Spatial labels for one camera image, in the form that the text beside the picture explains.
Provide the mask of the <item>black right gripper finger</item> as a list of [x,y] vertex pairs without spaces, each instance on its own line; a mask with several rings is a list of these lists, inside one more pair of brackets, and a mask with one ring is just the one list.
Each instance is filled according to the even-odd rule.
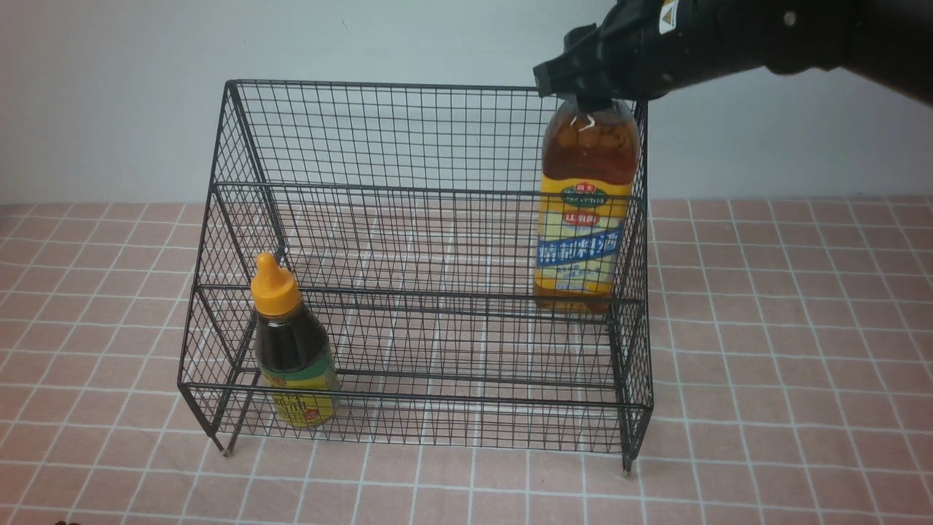
[[563,53],[537,64],[533,73],[541,97],[560,97],[585,114],[611,109],[620,98],[596,24],[570,30],[564,36]]

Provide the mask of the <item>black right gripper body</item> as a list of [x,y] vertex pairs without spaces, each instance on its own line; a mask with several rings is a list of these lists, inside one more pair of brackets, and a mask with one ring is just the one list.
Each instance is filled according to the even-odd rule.
[[597,30],[594,96],[664,94],[764,66],[770,1],[617,1]]

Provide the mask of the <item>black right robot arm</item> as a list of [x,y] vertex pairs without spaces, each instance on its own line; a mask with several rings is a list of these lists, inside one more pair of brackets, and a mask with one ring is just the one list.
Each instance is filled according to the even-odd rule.
[[931,28],[929,1],[619,1],[534,81],[594,111],[754,69],[844,69],[930,104]]

